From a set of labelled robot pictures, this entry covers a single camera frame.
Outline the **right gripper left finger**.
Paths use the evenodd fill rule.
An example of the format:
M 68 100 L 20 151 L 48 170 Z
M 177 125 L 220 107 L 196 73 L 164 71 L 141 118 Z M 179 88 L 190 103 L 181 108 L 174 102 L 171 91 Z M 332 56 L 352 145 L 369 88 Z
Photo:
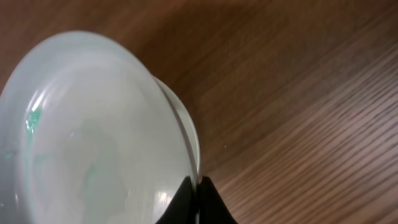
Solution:
M 196 224 L 196 213 L 196 193 L 186 177 L 156 224 Z

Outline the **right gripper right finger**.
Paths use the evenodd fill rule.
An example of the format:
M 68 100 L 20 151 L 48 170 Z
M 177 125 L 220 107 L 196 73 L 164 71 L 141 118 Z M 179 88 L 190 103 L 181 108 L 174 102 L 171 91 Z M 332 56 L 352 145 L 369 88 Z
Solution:
M 200 224 L 238 224 L 209 177 L 201 179 L 198 203 Z

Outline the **white plate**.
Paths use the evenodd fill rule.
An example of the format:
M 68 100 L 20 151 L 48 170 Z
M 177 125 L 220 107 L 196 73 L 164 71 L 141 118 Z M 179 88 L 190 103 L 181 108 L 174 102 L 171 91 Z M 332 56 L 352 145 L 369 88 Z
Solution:
M 188 149 L 190 150 L 188 154 L 190 156 L 192 165 L 195 166 L 193 176 L 198 181 L 200 179 L 199 174 L 201 161 L 200 144 L 192 117 L 180 98 L 164 82 L 156 77 L 154 79 L 170 101 L 170 104 L 178 116 L 178 121 L 180 122 L 182 130 L 185 131 L 185 139 L 189 143 Z

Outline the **light blue plate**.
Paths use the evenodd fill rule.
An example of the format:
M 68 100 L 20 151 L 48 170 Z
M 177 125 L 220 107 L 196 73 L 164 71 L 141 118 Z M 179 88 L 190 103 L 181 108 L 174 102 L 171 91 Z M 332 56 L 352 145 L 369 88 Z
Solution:
M 155 223 L 198 181 L 178 116 L 117 42 L 53 35 L 1 93 L 2 223 Z

